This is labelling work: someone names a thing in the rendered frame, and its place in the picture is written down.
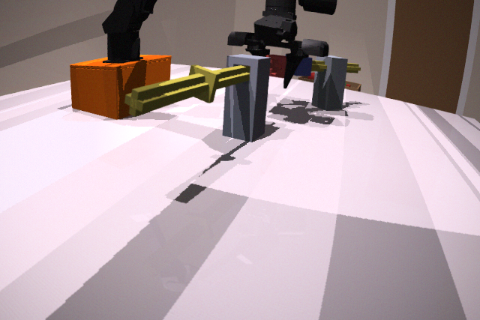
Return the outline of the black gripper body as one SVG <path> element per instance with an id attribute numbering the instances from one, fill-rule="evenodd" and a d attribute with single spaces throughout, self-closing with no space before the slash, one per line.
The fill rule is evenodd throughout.
<path id="1" fill-rule="evenodd" d="M 271 9 L 277 10 L 276 15 L 286 16 L 286 12 L 294 14 L 294 20 L 296 20 L 296 10 L 285 7 L 265 7 L 265 11 L 262 12 L 262 16 L 274 15 Z M 271 10 L 271 11 L 269 11 Z M 265 49 L 266 46 L 277 46 L 280 48 L 290 49 L 291 54 L 295 55 L 315 55 L 316 57 L 329 56 L 329 45 L 326 41 L 318 41 L 311 39 L 289 40 L 288 43 L 280 42 L 278 44 L 271 44 L 268 41 L 256 40 L 255 34 L 250 32 L 232 31 L 228 37 L 229 46 L 243 46 L 247 45 L 248 49 Z"/>

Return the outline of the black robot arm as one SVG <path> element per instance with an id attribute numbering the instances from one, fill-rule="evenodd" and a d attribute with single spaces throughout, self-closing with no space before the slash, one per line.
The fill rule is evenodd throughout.
<path id="1" fill-rule="evenodd" d="M 143 21 L 149 14 L 153 14 L 157 0 L 118 0 L 113 12 L 102 23 L 104 33 L 107 34 L 108 58 L 102 63 L 128 63 L 139 61 L 140 36 Z M 338 0 L 298 0 L 303 10 L 308 12 L 333 15 Z M 285 7 L 296 9 L 296 0 L 266 0 L 266 7 Z M 277 10 L 271 9 L 274 15 L 264 16 L 254 22 L 256 40 L 278 44 L 282 40 L 295 39 L 297 24 L 294 14 L 286 12 L 286 16 L 276 15 Z M 269 10 L 269 11 L 271 11 Z M 292 14 L 292 16 L 291 16 Z"/>

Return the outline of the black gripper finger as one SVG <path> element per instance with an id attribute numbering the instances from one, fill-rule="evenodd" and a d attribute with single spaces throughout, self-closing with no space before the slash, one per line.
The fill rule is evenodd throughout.
<path id="1" fill-rule="evenodd" d="M 246 49 L 246 52 L 250 52 L 251 55 L 262 56 L 270 55 L 270 49 Z"/>
<path id="2" fill-rule="evenodd" d="M 285 76 L 283 81 L 283 88 L 287 88 L 289 85 L 296 68 L 300 65 L 300 62 L 303 58 L 309 58 L 309 55 L 295 55 L 295 54 L 286 54 L 286 68 L 285 68 Z"/>

